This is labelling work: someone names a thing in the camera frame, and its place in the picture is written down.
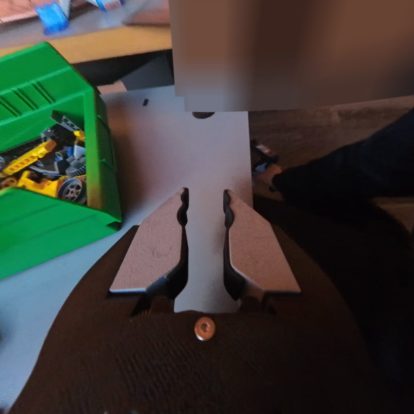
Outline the blue plastic holder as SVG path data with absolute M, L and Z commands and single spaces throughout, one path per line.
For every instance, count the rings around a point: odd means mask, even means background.
M 70 0 L 54 0 L 35 6 L 35 12 L 44 26 L 44 34 L 64 31 L 69 26 Z

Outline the pile of toy building pieces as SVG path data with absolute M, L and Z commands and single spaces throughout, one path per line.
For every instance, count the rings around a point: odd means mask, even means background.
M 0 188 L 86 205 L 85 128 L 58 111 L 51 119 L 40 136 L 1 150 Z

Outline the tan adjacent table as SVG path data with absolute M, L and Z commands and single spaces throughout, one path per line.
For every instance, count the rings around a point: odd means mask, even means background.
M 172 48 L 169 26 L 121 26 L 90 33 L 46 37 L 45 41 L 71 64 Z

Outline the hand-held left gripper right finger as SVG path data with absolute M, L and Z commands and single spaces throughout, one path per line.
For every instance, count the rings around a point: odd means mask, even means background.
M 301 288 L 271 224 L 227 189 L 225 214 L 224 286 L 235 301 L 273 295 L 299 295 Z

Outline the person's dark clothed body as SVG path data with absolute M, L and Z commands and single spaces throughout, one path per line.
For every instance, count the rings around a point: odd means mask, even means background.
M 375 365 L 413 413 L 413 234 L 373 202 L 413 197 L 413 109 L 370 137 L 301 166 L 253 178 L 281 201 L 257 211 L 289 235 L 334 283 Z

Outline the green storage bin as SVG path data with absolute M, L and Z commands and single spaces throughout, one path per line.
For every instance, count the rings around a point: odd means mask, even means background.
M 1 279 L 116 233 L 122 221 L 115 150 L 97 90 L 46 42 L 0 61 L 1 152 L 38 138 L 52 111 L 86 135 L 86 204 L 1 190 Z

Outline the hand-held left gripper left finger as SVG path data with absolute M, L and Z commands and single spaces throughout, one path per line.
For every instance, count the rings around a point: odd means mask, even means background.
M 188 282 L 188 207 L 189 190 L 181 188 L 140 223 L 111 293 L 175 299 L 183 291 Z

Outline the grey desk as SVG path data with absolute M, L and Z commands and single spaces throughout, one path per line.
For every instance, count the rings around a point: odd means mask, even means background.
M 133 225 L 181 187 L 189 189 L 189 279 L 175 310 L 227 313 L 223 283 L 223 193 L 252 206 L 247 112 L 203 120 L 184 111 L 173 86 L 102 96 L 113 138 L 123 222 L 116 234 L 1 281 L 1 408 L 10 407 L 44 339 L 86 271 Z M 149 99 L 146 107 L 144 99 Z

